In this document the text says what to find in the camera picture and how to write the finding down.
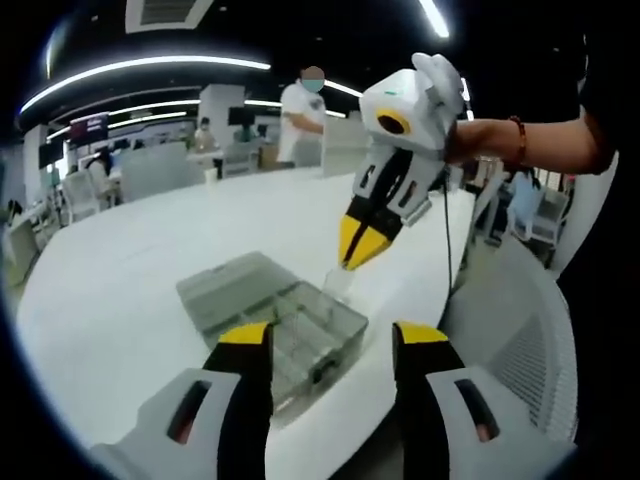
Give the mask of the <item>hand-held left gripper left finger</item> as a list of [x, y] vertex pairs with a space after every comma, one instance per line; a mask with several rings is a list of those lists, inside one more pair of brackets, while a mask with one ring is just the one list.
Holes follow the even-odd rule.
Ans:
[[133, 429], [93, 458], [116, 479], [265, 478], [272, 332], [263, 321], [222, 334], [203, 367], [150, 397]]

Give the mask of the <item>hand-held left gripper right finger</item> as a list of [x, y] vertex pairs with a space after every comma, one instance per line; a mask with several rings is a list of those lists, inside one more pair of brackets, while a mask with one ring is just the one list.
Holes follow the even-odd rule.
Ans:
[[406, 479], [545, 479], [574, 447], [535, 428], [527, 405], [467, 367], [438, 329], [393, 325], [393, 411]]

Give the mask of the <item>person's right hand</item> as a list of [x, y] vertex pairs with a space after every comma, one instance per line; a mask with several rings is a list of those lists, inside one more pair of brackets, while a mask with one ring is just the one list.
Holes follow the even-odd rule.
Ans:
[[444, 161], [459, 164], [475, 158], [483, 137], [480, 121], [457, 121], [452, 126], [445, 143]]

